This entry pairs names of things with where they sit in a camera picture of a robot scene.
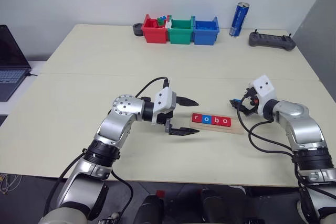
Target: energy drink can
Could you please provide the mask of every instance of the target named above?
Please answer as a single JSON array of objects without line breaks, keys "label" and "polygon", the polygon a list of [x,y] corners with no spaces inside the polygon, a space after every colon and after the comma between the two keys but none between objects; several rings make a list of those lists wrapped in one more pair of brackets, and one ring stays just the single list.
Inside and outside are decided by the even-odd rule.
[{"label": "energy drink can", "polygon": [[250,5],[247,3],[244,3],[244,2],[238,3],[236,13],[233,18],[232,25],[231,25],[230,32],[229,32],[231,36],[234,36],[234,37],[239,36],[249,7]]}]

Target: remote controller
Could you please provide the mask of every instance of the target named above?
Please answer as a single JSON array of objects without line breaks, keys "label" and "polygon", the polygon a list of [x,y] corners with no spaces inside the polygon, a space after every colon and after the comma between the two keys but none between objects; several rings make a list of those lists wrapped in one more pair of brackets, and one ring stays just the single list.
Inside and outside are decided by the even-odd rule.
[{"label": "remote controller", "polygon": [[294,40],[286,35],[283,36],[276,36],[276,35],[269,35],[269,34],[260,34],[257,32],[257,29],[250,33],[248,38],[248,43],[250,46],[269,46],[269,47],[281,47],[287,51],[294,49],[296,46]]}]

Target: floor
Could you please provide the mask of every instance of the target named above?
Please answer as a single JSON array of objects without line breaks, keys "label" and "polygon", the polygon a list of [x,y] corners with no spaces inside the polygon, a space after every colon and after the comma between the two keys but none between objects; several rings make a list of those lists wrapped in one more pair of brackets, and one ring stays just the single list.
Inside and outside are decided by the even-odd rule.
[{"label": "floor", "polygon": [[[55,180],[42,177],[24,176],[20,186],[7,195],[0,195],[1,223],[38,223],[44,209],[46,198]],[[129,197],[129,189],[120,182],[107,182],[109,192],[103,210],[95,221],[120,211]],[[200,185],[178,183],[131,182],[134,199],[125,211],[120,224],[133,223],[134,217],[144,198],[163,190],[165,217],[164,224],[201,222],[200,190],[210,188],[217,191],[235,219],[235,223],[244,223],[245,218],[258,217],[266,224],[303,223],[296,212],[297,192],[269,196],[246,196],[239,188],[225,185]]]}]

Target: table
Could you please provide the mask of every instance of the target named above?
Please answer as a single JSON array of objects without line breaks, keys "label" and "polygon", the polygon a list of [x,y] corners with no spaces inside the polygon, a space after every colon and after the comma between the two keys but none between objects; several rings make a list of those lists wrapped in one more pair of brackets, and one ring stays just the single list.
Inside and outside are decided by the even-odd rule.
[{"label": "table", "polygon": [[[45,64],[45,61],[29,61],[29,64],[31,66],[30,73],[39,74],[41,68]],[[13,107],[17,104],[17,102],[20,100],[22,95],[28,90],[28,88],[33,84],[35,79],[36,76],[26,77],[7,102],[0,102],[0,115],[10,114]]]},{"label": "table", "polygon": [[[129,29],[132,31],[131,27],[114,26],[78,25],[74,28],[0,127],[2,172],[58,177],[81,149],[91,143],[115,97],[136,94],[148,81],[163,75],[170,78],[171,88],[177,95],[200,104],[195,108],[176,108],[173,125],[188,127],[192,111],[235,116],[228,100],[241,98],[248,83],[265,73],[279,99],[309,107],[311,116],[322,128],[331,155],[336,155],[333,141],[336,104],[298,49],[286,52],[250,48],[242,39],[247,39],[249,31],[243,31],[238,38],[231,38],[222,31],[218,44],[213,47],[146,44],[143,38],[130,36]],[[235,63],[229,40],[240,51],[235,54],[239,59]],[[141,63],[138,58],[145,59],[147,53],[151,60]],[[247,61],[248,55],[252,55],[253,60]],[[219,65],[226,62],[224,56],[228,62],[223,65],[224,71],[204,67],[219,70]],[[143,95],[153,97],[161,87],[160,82],[154,83]],[[245,122],[252,126],[260,120],[253,115]],[[261,126],[256,132],[288,143],[278,124]],[[279,150],[258,140],[256,143]],[[255,150],[246,133],[201,131],[185,137],[170,136],[163,132],[162,125],[153,127],[149,122],[133,123],[114,169],[128,180],[297,186],[290,159]]]}]

